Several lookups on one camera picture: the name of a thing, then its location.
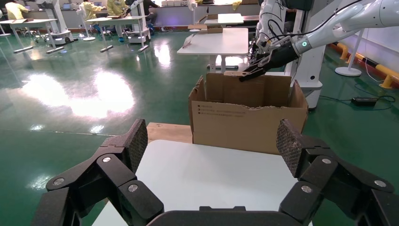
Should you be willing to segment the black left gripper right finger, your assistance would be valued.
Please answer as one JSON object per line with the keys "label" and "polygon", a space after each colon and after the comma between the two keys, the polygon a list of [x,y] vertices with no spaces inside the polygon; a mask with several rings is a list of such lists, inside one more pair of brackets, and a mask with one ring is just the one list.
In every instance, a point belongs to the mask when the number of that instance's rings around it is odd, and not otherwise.
{"label": "black left gripper right finger", "polygon": [[297,182],[279,212],[310,224],[324,200],[333,202],[357,226],[396,226],[399,197],[388,181],[341,159],[324,141],[302,135],[280,121],[276,147]]}

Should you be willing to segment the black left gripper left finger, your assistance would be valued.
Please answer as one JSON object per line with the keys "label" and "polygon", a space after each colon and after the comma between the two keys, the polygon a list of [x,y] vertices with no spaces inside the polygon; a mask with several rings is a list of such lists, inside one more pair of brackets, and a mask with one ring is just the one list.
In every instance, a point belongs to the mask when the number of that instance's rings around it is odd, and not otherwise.
{"label": "black left gripper left finger", "polygon": [[136,171],[148,145],[146,122],[107,138],[87,160],[51,178],[32,218],[33,226],[80,226],[107,199],[129,226],[145,226],[164,211]]}

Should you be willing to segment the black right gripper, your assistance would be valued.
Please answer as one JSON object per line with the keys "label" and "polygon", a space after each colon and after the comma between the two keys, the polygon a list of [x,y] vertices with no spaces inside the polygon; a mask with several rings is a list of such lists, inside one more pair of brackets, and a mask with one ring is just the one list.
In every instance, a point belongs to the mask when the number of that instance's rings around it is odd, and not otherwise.
{"label": "black right gripper", "polygon": [[270,53],[264,50],[267,47],[266,41],[259,42],[260,47],[256,41],[251,43],[249,65],[253,65],[259,59],[260,67],[250,66],[243,71],[243,76],[239,78],[240,82],[248,81],[265,74],[264,69],[273,69],[282,67],[301,56],[300,47],[297,41],[290,41],[284,43],[280,47],[273,49]]}

